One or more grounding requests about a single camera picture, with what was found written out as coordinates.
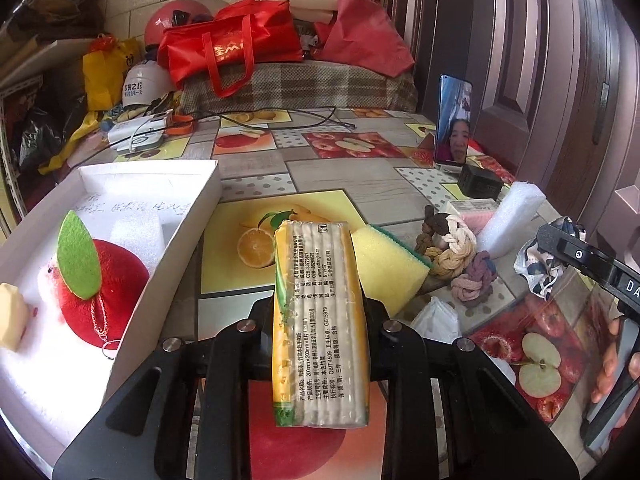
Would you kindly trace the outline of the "person's right hand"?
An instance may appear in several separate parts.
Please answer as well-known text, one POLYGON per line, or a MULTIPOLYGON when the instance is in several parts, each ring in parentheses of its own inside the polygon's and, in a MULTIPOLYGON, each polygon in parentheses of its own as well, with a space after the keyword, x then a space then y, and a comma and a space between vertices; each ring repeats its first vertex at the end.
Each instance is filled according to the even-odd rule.
MULTIPOLYGON (((614 373, 618 364, 616 341, 618 332, 620 331, 620 320, 622 317, 614 318, 614 320, 608 326, 608 332, 612 337, 612 342, 604 352, 602 356, 602 368, 597 376, 596 385, 591 391, 591 402, 598 403, 600 400, 607 396, 613 389, 616 379, 614 373)), ((628 373, 633 380, 639 380, 639 352, 635 353, 630 359, 628 365, 628 373)), ((625 413, 620 416, 620 419, 616 422, 615 428, 620 429, 626 425, 629 417, 631 416, 634 408, 639 401, 639 391, 634 397, 632 403, 628 406, 625 413)))

